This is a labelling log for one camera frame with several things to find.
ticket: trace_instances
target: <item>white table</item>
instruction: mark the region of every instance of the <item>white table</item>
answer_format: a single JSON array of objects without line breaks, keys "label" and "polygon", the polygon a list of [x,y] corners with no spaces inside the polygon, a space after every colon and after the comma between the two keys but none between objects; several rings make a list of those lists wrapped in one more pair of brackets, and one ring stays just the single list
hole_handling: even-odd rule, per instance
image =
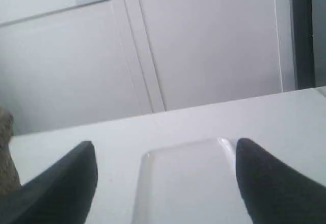
[{"label": "white table", "polygon": [[249,137],[326,185],[326,98],[315,89],[14,137],[26,182],[80,141],[96,148],[99,179],[87,223],[131,223],[141,157],[149,150],[224,136]]}]

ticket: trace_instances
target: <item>white door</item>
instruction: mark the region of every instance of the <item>white door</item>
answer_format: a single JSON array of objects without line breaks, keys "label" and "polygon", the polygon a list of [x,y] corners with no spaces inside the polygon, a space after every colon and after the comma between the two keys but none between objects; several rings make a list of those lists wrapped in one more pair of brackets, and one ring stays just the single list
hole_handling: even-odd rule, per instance
[{"label": "white door", "polygon": [[124,1],[56,10],[72,1],[0,0],[0,106],[16,134],[153,111]]}]

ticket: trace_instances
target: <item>white tray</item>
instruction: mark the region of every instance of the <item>white tray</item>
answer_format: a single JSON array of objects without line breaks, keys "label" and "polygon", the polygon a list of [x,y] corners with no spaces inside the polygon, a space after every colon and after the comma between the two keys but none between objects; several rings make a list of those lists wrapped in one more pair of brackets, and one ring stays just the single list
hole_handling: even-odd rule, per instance
[{"label": "white tray", "polygon": [[217,139],[143,157],[133,224],[252,223]]}]

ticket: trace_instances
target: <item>brown fabric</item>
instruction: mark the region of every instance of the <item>brown fabric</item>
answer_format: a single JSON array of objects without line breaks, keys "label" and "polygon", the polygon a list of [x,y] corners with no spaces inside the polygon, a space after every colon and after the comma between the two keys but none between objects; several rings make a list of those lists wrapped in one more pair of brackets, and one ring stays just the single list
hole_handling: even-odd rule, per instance
[{"label": "brown fabric", "polygon": [[12,136],[13,116],[0,107],[0,195],[21,187],[19,175],[9,151]]}]

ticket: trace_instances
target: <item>dark door frame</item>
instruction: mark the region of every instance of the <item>dark door frame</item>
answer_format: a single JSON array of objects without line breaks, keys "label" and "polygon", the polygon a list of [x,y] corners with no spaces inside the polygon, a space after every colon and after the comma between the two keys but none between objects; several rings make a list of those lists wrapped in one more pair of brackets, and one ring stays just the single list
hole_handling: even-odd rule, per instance
[{"label": "dark door frame", "polygon": [[292,1],[294,69],[297,89],[316,87],[311,0]]}]

